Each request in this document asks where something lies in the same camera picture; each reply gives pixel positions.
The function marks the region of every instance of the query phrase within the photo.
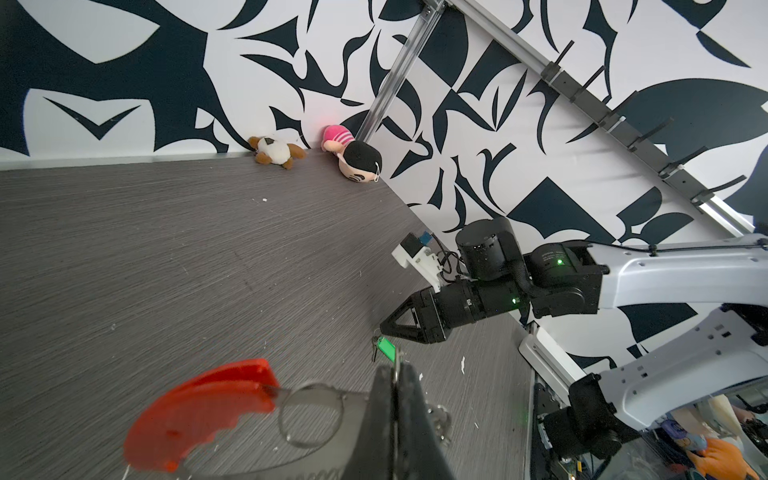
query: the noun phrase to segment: black and white patterned wall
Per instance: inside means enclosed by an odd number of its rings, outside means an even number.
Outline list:
[[[4,0],[0,162],[319,144],[362,122],[419,0]]]
[[[559,22],[553,21],[553,1],[536,2],[536,8],[534,2],[522,1],[498,5],[518,3],[519,16],[505,21],[525,24],[525,28],[516,30],[532,44],[543,30],[549,31],[541,33],[547,46],[547,37],[552,37],[560,48],[572,38],[576,45],[582,43],[581,50],[574,46],[566,58],[572,64],[578,63],[580,56],[594,61],[594,65],[582,69],[587,77],[610,60],[607,71],[616,101],[607,101],[613,106],[639,90],[637,103],[627,106],[625,114],[632,115],[641,129],[646,124],[655,126],[656,114],[662,119],[677,119],[678,127],[654,138],[673,159],[697,149],[706,140],[712,147],[707,154],[722,155],[718,157],[721,169],[716,181],[723,183],[741,171],[752,173],[738,168],[749,162],[754,167],[768,144],[768,124],[764,122],[768,114],[761,107],[768,97],[763,90],[748,82],[714,76],[676,79],[665,77],[668,72],[655,77],[639,74],[651,66],[638,66],[630,58],[618,59],[618,55],[629,55],[629,50],[635,56],[656,55],[638,52],[643,42],[637,36],[627,40],[634,41],[634,48],[622,47],[625,50],[619,49],[621,34],[612,36],[613,52],[605,55],[605,46],[598,48],[603,45],[602,37],[592,31],[606,35],[601,28],[609,24],[605,13],[600,12],[608,2],[557,2]],[[630,24],[644,22],[632,26],[635,35],[644,29],[644,38],[665,35],[659,33],[662,18],[655,23],[648,20],[655,15],[648,11],[654,4],[665,15],[676,15],[688,25],[681,13],[661,0],[635,3],[631,20],[630,9],[623,17],[625,24],[628,20]],[[547,4],[548,27],[539,10]],[[581,17],[568,14],[576,6],[584,10]],[[594,26],[598,21],[595,18],[602,19],[602,27]],[[618,21],[615,12],[611,20]],[[532,30],[530,35],[526,35],[528,29]],[[690,54],[698,55],[699,60],[692,60],[694,64],[706,63],[711,57],[727,67],[744,68],[713,56],[700,44],[695,32],[692,36],[702,51]],[[657,41],[664,45],[670,40]],[[557,52],[549,48],[546,55],[556,57]],[[748,57],[754,65],[757,60]],[[565,67],[570,71],[570,64]],[[637,77],[653,83],[643,86]],[[601,83],[607,90],[606,81]],[[600,95],[605,98],[608,93],[602,91]],[[738,121],[743,122],[739,128],[729,123]],[[593,130],[590,121],[567,99],[558,97],[480,27],[449,10],[409,73],[372,144],[385,159],[382,175],[388,185],[451,247],[455,246],[455,233],[468,222],[500,216],[511,219],[524,251],[541,243],[570,239],[644,245],[727,236],[611,137]],[[743,156],[750,152],[753,155],[749,161],[736,161],[730,149],[740,149]],[[756,181],[757,173],[750,182]],[[733,195],[748,187],[750,184],[736,187]],[[758,214],[758,210],[741,211]],[[600,371],[657,348],[689,329],[714,307],[686,303],[636,305],[601,311],[596,316],[565,316],[540,323],[578,365]]]

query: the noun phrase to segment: plush doll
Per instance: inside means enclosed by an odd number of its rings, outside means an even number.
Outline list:
[[[739,449],[720,439],[707,439],[707,449],[699,452],[702,456],[687,452],[701,475],[717,480],[744,480],[747,475],[760,478],[744,461]]]
[[[283,168],[290,170],[293,168],[294,158],[306,157],[306,152],[300,146],[287,144],[272,137],[251,137],[248,143],[256,151],[256,161],[262,165],[283,165]]]
[[[367,143],[355,140],[346,127],[326,127],[321,147],[339,158],[339,170],[350,180],[360,183],[379,181],[382,155]]]

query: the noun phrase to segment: brown and white plush toy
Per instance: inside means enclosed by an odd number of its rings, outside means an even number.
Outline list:
[[[294,158],[306,157],[306,152],[300,146],[272,137],[251,137],[248,143],[256,151],[256,162],[262,165],[283,165],[283,168],[290,170]]]

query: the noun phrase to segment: robotic arm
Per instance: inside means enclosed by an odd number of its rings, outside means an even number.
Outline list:
[[[410,237],[401,247],[411,258],[424,256]],[[591,452],[607,458],[664,413],[768,375],[764,235],[647,248],[572,240],[524,255],[501,217],[470,223],[456,243],[468,278],[413,293],[382,322],[383,334],[437,343],[453,328],[512,310],[525,319],[529,310],[541,318],[640,303],[723,303],[651,355],[571,385],[571,406],[544,419],[561,457]],[[399,325],[408,311],[415,325]]]

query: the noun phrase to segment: metal ring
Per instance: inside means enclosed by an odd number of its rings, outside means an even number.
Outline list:
[[[283,424],[283,411],[287,406],[291,405],[291,399],[298,398],[297,405],[322,405],[330,407],[339,413],[339,418],[332,427],[331,434],[327,439],[323,439],[320,442],[301,442],[291,438],[291,435],[286,431]],[[298,389],[293,390],[280,406],[280,410],[277,413],[277,428],[280,430],[280,434],[283,439],[289,445],[293,445],[299,449],[316,449],[325,445],[330,439],[332,439],[339,431],[342,418],[344,417],[344,397],[339,390],[334,389],[332,386],[328,386],[325,383],[312,382],[300,386]]]

